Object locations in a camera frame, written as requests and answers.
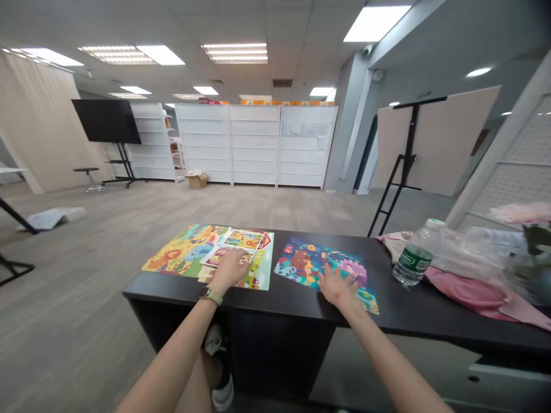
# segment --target curtain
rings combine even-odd
[[[71,99],[73,75],[0,53],[0,136],[35,193],[89,183],[74,168],[98,167],[96,181],[113,178],[100,144],[89,142]]]

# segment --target gray carpet floor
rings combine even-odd
[[[154,357],[120,291],[187,225],[366,236],[381,195],[216,184],[192,190],[187,182],[151,181],[130,189],[113,184],[104,193],[76,188],[36,196],[25,183],[0,186],[0,196],[23,216],[53,207],[87,211],[31,236],[15,233],[17,223],[0,210],[1,253],[37,266],[0,287],[0,411],[113,411]],[[386,232],[444,219],[454,201],[404,190]],[[245,396],[234,409],[327,411]]]

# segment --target plastic bottle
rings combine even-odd
[[[413,234],[392,271],[398,281],[407,286],[419,284],[430,262],[439,253],[441,231],[445,227],[442,221],[427,219],[425,226]]]

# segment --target hand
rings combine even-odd
[[[241,248],[232,248],[220,259],[208,287],[217,294],[224,295],[245,276],[250,263],[241,264],[241,258],[248,254]]]
[[[340,268],[333,272],[329,264],[325,264],[324,269],[325,274],[318,272],[318,285],[325,299],[337,307],[341,313],[353,309],[355,306],[361,307],[362,305],[356,297],[358,282],[352,275],[343,279]]]

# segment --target television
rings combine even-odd
[[[90,142],[142,143],[128,100],[73,99],[73,105]]]

